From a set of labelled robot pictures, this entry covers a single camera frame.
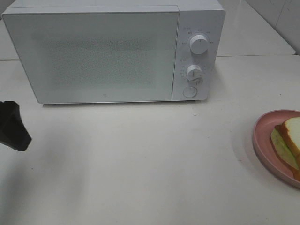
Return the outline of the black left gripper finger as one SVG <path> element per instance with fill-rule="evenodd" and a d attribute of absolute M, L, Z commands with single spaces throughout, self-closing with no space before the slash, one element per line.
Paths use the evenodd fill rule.
<path fill-rule="evenodd" d="M 0 143 L 17 151 L 26 151 L 31 140 L 22 122 L 19 105 L 14 101 L 1 101 Z"/>

